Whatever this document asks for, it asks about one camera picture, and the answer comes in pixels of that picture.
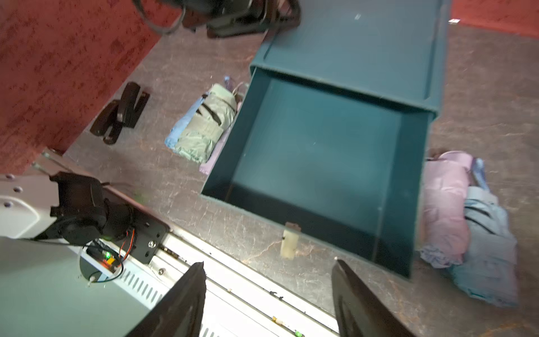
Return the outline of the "green umbrella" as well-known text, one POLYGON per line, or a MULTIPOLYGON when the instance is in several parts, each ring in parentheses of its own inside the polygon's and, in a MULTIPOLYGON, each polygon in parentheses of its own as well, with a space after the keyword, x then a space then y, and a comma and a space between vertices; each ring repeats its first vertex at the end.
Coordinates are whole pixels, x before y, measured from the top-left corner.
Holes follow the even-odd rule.
POLYGON ((173 152, 198 164, 206 163, 236 114, 237 101, 233 92, 221 84, 214 84, 203 95, 191 120, 173 142, 173 152))

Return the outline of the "teal drawer cabinet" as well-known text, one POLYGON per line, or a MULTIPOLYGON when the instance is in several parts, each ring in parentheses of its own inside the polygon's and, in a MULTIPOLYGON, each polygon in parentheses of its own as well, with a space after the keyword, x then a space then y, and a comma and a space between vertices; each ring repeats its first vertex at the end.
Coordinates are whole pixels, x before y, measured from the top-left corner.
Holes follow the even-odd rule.
POLYGON ((266 37, 202 195, 410 278, 450 1, 302 1, 266 37))

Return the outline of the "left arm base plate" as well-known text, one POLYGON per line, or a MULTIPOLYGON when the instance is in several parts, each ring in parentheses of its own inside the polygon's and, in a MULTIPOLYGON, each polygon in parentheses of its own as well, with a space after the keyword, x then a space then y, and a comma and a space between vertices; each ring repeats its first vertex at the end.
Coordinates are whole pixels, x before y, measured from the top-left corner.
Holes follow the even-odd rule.
POLYGON ((143 265, 149 265, 157 253, 170 227, 163 220, 141 206, 124 202, 131 208, 131 221, 127 238, 119 242, 123 253, 129 251, 128 257, 133 257, 143 265))

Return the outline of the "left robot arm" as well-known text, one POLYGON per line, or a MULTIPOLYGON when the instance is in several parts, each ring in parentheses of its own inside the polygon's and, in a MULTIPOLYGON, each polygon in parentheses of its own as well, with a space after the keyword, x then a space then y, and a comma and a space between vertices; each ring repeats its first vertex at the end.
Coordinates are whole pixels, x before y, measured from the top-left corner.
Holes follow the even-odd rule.
MULTIPOLYGON (((160 35, 179 28, 205 27, 211 39, 295 28, 301 21, 297 1, 169 1, 181 14, 170 26, 155 24, 141 1, 133 3, 143 22, 160 35)), ((205 163, 223 142, 237 115, 234 93, 220 84, 203 95, 173 137, 175 151, 205 163)), ((57 239, 84 247, 90 241, 133 237, 133 209, 104 197, 102 183, 88 176, 60 172, 45 176, 1 176, 1 235, 16 240, 57 239)))

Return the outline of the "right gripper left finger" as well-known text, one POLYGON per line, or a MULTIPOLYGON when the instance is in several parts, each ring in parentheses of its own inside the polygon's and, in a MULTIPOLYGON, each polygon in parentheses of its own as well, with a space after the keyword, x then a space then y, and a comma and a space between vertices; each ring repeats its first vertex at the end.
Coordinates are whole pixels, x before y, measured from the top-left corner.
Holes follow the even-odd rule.
POLYGON ((206 273, 204 264, 198 262, 127 336, 198 336, 202 330, 205 299, 206 273))

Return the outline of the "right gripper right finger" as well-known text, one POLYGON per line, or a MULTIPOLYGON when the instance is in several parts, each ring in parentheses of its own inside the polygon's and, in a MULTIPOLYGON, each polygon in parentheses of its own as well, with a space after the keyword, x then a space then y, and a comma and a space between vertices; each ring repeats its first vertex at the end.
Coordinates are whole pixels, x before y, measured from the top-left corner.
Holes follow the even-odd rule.
POLYGON ((346 337, 412 336, 343 260, 331 273, 335 318, 339 334, 346 337))

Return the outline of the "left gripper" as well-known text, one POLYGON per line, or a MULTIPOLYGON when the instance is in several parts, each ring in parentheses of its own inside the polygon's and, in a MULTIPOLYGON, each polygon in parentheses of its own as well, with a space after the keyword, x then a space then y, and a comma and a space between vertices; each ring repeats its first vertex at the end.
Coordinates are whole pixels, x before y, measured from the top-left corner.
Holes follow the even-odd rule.
POLYGON ((142 1, 132 3, 143 21, 160 35, 171 35, 180 28, 195 32, 205 27, 208 38, 222 39, 296 28, 301 22, 300 2, 296 0, 165 1, 167 6, 181 10, 170 27, 152 22, 142 1))

